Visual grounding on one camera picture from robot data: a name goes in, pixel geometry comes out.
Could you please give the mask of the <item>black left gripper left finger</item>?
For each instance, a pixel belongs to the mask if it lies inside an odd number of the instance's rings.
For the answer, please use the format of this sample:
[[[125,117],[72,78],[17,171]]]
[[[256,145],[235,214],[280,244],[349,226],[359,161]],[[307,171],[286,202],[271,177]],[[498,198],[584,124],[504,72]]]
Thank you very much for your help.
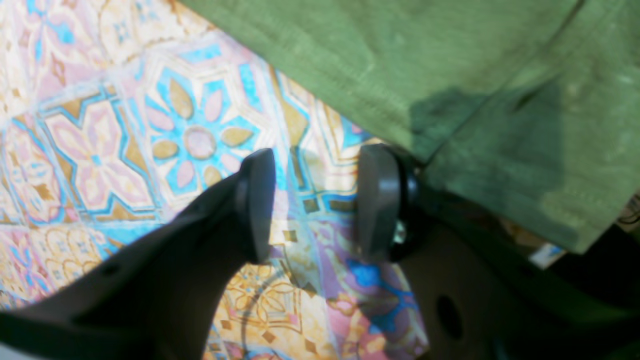
[[[200,360],[231,278],[270,255],[274,151],[61,291],[1,312],[1,358]]]

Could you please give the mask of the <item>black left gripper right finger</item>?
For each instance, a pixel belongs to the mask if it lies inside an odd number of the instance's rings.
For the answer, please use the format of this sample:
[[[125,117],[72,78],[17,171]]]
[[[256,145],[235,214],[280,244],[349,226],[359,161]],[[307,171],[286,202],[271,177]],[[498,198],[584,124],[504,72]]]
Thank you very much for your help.
[[[418,182],[390,146],[358,156],[356,241],[405,275],[433,360],[637,360],[639,242],[610,226],[540,268],[498,222]]]

